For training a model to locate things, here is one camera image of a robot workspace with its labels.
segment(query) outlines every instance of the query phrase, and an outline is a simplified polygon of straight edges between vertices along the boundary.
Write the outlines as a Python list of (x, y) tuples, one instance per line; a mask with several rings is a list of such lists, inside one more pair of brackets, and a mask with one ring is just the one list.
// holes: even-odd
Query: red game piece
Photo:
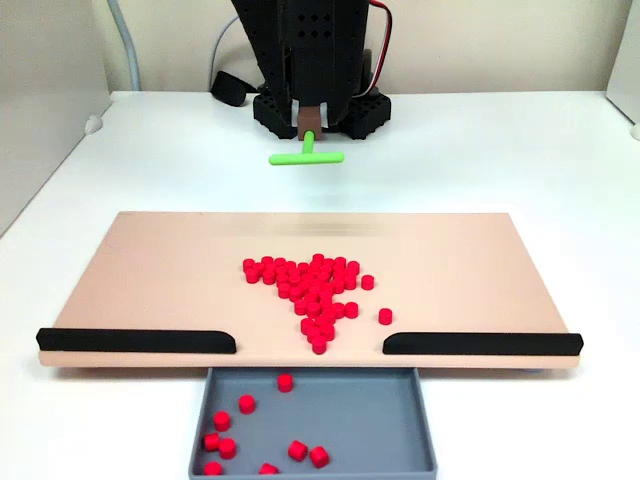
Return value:
[(336, 312), (336, 320), (344, 317), (344, 303), (336, 302), (333, 304), (333, 311)]
[(336, 338), (336, 327), (333, 325), (323, 325), (320, 327), (320, 335), (327, 339), (327, 341), (331, 341)]
[(247, 277), (247, 283), (258, 283), (258, 280), (260, 280), (260, 275), (253, 268), (248, 268), (244, 273)]
[(253, 258), (245, 258), (242, 262), (242, 271), (246, 272), (248, 269), (252, 268), (256, 264), (256, 261)]
[(231, 427), (231, 416), (224, 410), (219, 411), (213, 416), (213, 426), (219, 432), (226, 432)]
[(274, 270), (265, 270), (262, 274), (262, 281), (265, 285), (273, 285), (276, 283), (276, 272)]
[(339, 295), (344, 292), (344, 281), (343, 280), (333, 280), (333, 293)]
[(296, 312), (296, 315), (306, 315), (307, 314), (307, 302), (300, 299), (297, 300), (293, 304), (293, 310)]
[(320, 305), (322, 305), (322, 300), (331, 300), (333, 298), (333, 293), (325, 289), (318, 294), (318, 298), (320, 299)]
[(317, 317), (318, 315), (320, 315), (320, 312), (322, 311), (322, 307), (320, 306), (319, 303), (310, 303), (307, 305), (307, 314), (310, 317)]
[(326, 318), (329, 325), (333, 325), (336, 323), (336, 311), (333, 309), (333, 304), (329, 306), (329, 308), (325, 308), (322, 310), (322, 314), (320, 318)]
[(275, 475), (276, 473), (280, 473), (280, 470), (278, 470), (278, 467), (274, 467), (270, 463), (264, 463), (258, 472), (260, 475)]
[(358, 281), (355, 275), (346, 275), (344, 277), (344, 288), (346, 290), (355, 290), (358, 286)]
[(223, 438), (220, 440), (220, 458), (231, 460), (236, 456), (236, 442), (233, 438)]
[(309, 458), (311, 458), (311, 462), (316, 468), (326, 467), (327, 465), (329, 465), (330, 461), (329, 454), (322, 447), (316, 447), (311, 450)]
[(313, 343), (313, 339), (320, 336), (320, 327), (313, 326), (307, 329), (307, 342)]
[(358, 304), (349, 302), (344, 306), (344, 316), (347, 318), (356, 318), (358, 316)]
[(314, 325), (315, 324), (313, 323), (313, 320), (309, 317), (303, 318), (302, 320), (300, 320), (300, 331), (303, 335), (306, 335), (309, 332), (309, 328), (313, 327)]
[(315, 322), (316, 327), (322, 328), (325, 325), (329, 325), (329, 319), (327, 317), (320, 315), (318, 318), (316, 318), (316, 322)]
[(373, 290), (373, 284), (373, 275), (363, 275), (363, 277), (360, 279), (360, 286), (363, 290)]
[(322, 291), (324, 292), (329, 292), (331, 295), (333, 295), (333, 292), (335, 290), (335, 287), (333, 286), (333, 283), (323, 283), (320, 288), (322, 289)]
[(302, 298), (302, 289), (300, 287), (291, 287), (291, 290), (289, 290), (289, 299), (292, 302), (297, 302), (298, 300), (300, 300)]
[(333, 307), (333, 301), (331, 300), (331, 297), (329, 298), (323, 298), (322, 300), (320, 300), (320, 308), (327, 309), (327, 308), (331, 308)]
[(293, 390), (293, 376), (288, 373), (278, 375), (278, 390), (282, 393), (289, 393)]
[(204, 449), (207, 452), (215, 452), (220, 446), (220, 435), (217, 433), (210, 433), (204, 436)]
[(296, 462), (301, 462), (307, 456), (307, 452), (309, 449), (307, 446), (299, 442), (298, 440), (294, 440), (289, 445), (289, 456), (293, 458)]
[(222, 475), (222, 465), (218, 462), (209, 462), (204, 466), (205, 475)]
[(311, 340), (311, 350), (313, 350), (313, 353), (316, 355), (322, 355), (327, 351), (327, 339), (322, 335), (313, 337)]
[(347, 264), (347, 270), (349, 273), (357, 275), (360, 273), (360, 264), (358, 262), (349, 262)]
[(240, 409), (240, 413), (249, 415), (255, 411), (256, 401), (251, 395), (242, 395), (238, 399), (238, 408)]
[(281, 283), (278, 285), (278, 296), (280, 298), (289, 298), (291, 287), (288, 283)]
[(381, 308), (380, 313), (378, 313), (378, 322), (380, 325), (391, 325), (391, 321), (393, 320), (393, 312), (390, 308)]

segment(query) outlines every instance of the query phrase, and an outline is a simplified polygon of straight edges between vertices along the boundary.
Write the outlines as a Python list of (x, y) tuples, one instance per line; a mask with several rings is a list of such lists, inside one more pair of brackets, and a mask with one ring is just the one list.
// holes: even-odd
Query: white wall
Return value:
[(0, 235), (108, 105), (89, 0), (0, 0)]
[[(130, 88), (106, 0), (92, 0), (112, 90)], [(631, 0), (387, 0), (394, 35), (385, 92), (604, 90)], [(148, 90), (205, 90), (209, 56), (230, 0), (120, 0)], [(384, 15), (372, 9), (379, 45)], [(261, 75), (239, 24), (219, 66), (257, 84)]]

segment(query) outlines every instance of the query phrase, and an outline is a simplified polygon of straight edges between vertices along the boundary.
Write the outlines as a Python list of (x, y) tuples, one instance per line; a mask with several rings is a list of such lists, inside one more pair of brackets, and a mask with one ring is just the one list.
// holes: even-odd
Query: white cable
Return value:
[(213, 67), (216, 63), (216, 52), (218, 51), (218, 45), (220, 45), (220, 41), (222, 41), (222, 37), (227, 33), (229, 27), (233, 25), (233, 23), (238, 19), (238, 15), (235, 15), (229, 22), (222, 28), (218, 38), (216, 39), (216, 43), (213, 45), (213, 54), (211, 55), (211, 67), (209, 68), (209, 90), (213, 86)]
[(124, 17), (122, 16), (118, 0), (107, 0), (107, 3), (109, 4), (113, 21), (116, 22), (118, 32), (120, 32), (120, 38), (122, 38), (122, 43), (124, 43), (124, 49), (127, 52), (129, 73), (131, 74), (131, 89), (139, 92), (142, 89), (140, 88), (140, 71), (138, 70), (136, 47), (133, 45), (133, 40), (131, 39), (131, 34), (129, 33), (127, 24), (124, 21)]

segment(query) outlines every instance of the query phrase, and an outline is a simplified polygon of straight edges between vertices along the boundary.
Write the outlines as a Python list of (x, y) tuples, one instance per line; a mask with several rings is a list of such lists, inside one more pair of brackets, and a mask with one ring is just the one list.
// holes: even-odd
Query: black rubber edge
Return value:
[(399, 332), (386, 338), (385, 355), (523, 355), (575, 357), (578, 333)]
[(112, 330), (41, 328), (43, 352), (236, 353), (226, 332), (209, 330)]

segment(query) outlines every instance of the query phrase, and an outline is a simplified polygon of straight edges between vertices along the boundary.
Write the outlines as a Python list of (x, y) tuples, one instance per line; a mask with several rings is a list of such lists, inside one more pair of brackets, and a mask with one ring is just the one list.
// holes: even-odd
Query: red cylinder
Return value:
[(307, 335), (309, 333), (309, 329), (313, 327), (315, 323), (310, 318), (303, 318), (300, 320), (300, 331), (303, 335)]
[(344, 277), (345, 290), (355, 290), (357, 286), (358, 286), (358, 281), (356, 280), (355, 275), (347, 275)]
[(319, 303), (314, 302), (307, 305), (307, 313), (310, 317), (317, 317), (318, 315), (320, 315), (321, 311), (322, 307)]
[(390, 308), (381, 308), (378, 313), (378, 322), (380, 325), (391, 325), (393, 321), (393, 312)]
[(327, 339), (322, 335), (313, 337), (311, 340), (311, 350), (313, 350), (313, 353), (316, 355), (322, 355), (327, 351)]
[(344, 303), (336, 302), (333, 304), (333, 311), (336, 313), (336, 320), (344, 318)]
[(278, 285), (278, 296), (280, 298), (289, 298), (290, 291), (291, 287), (288, 283), (281, 283), (280, 285)]
[(358, 262), (352, 261), (347, 263), (347, 270), (350, 273), (358, 275), (360, 273), (360, 264)]
[(236, 456), (236, 442), (233, 438), (223, 438), (220, 440), (220, 458), (231, 460)]
[(231, 416), (224, 410), (219, 411), (213, 416), (213, 426), (219, 432), (226, 432), (231, 427)]
[(215, 452), (220, 446), (220, 435), (218, 433), (210, 433), (204, 436), (204, 449), (207, 452)]
[(256, 409), (256, 400), (251, 395), (242, 395), (238, 399), (238, 408), (240, 409), (240, 413), (249, 415)]
[(296, 462), (301, 462), (307, 456), (308, 451), (309, 449), (304, 443), (294, 440), (291, 442), (291, 445), (289, 445), (288, 453)]
[(349, 302), (344, 306), (344, 316), (347, 318), (356, 318), (358, 316), (358, 304)]
[(360, 279), (360, 286), (363, 290), (373, 290), (373, 275), (363, 275)]
[(333, 325), (323, 325), (320, 327), (320, 335), (327, 339), (327, 341), (331, 341), (336, 338), (336, 328)]
[(296, 312), (296, 315), (306, 315), (307, 314), (307, 302), (303, 299), (296, 301), (293, 304), (293, 310)]
[(289, 291), (289, 299), (292, 302), (297, 302), (298, 300), (300, 300), (302, 298), (302, 289), (300, 287), (291, 287), (291, 290)]
[(222, 475), (223, 473), (222, 465), (218, 462), (209, 462), (204, 466), (204, 474), (207, 476)]
[(273, 270), (265, 270), (262, 274), (262, 281), (265, 285), (273, 285), (276, 283), (276, 272)]
[(313, 339), (320, 336), (320, 327), (313, 326), (307, 329), (307, 341), (309, 343), (313, 342)]
[(258, 283), (258, 280), (260, 280), (260, 275), (258, 275), (258, 272), (253, 268), (248, 268), (245, 271), (245, 276), (247, 278), (247, 283)]
[(274, 467), (270, 463), (263, 463), (258, 472), (259, 475), (276, 475), (278, 473), (280, 473), (278, 467)]
[(278, 390), (282, 393), (289, 393), (293, 390), (293, 376), (288, 373), (278, 375)]
[(249, 268), (252, 268), (256, 264), (253, 258), (245, 258), (242, 261), (242, 271), (246, 272)]

